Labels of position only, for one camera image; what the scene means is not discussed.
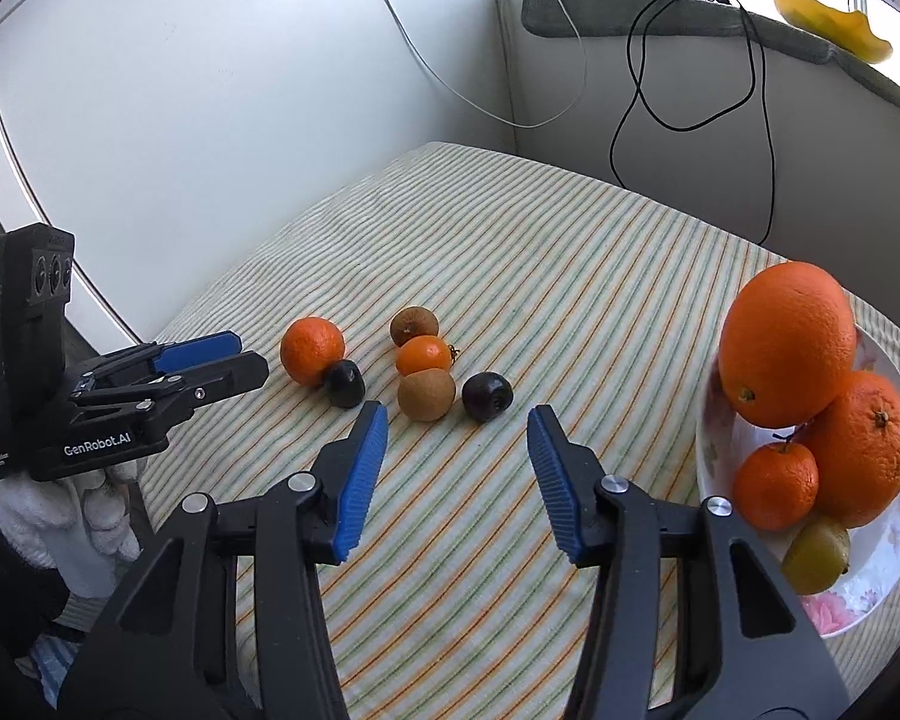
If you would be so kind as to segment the white gloved left hand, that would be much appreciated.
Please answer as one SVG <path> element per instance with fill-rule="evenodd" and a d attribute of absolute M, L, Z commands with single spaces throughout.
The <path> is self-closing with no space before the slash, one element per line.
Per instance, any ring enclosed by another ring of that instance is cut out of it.
<path fill-rule="evenodd" d="M 8 476 L 0 481 L 1 533 L 30 566 L 56 569 L 77 598 L 109 598 L 119 564 L 141 551 L 130 488 L 146 465 L 137 458 L 56 481 Z"/>

